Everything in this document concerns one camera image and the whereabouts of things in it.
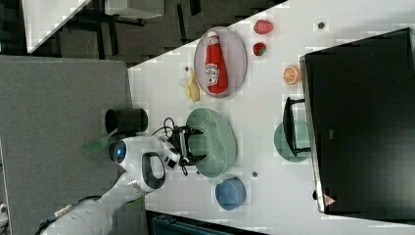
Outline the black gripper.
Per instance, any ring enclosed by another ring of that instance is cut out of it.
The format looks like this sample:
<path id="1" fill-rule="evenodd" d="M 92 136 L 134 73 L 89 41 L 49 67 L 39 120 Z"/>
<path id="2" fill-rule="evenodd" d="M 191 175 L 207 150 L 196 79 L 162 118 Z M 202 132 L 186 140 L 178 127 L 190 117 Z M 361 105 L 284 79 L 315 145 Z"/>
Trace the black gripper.
<path id="1" fill-rule="evenodd" d="M 189 135 L 204 134 L 202 131 L 194 127 L 188 127 L 187 133 Z M 171 142 L 173 147 L 176 149 L 176 151 L 180 155 L 180 158 L 179 158 L 180 165 L 196 165 L 197 163 L 199 163 L 206 157 L 206 155 L 199 155 L 199 156 L 190 156 L 188 158 L 188 146 L 187 146 L 185 127 L 179 127 L 175 125 L 173 127 L 171 136 L 169 137 L 169 141 Z"/>

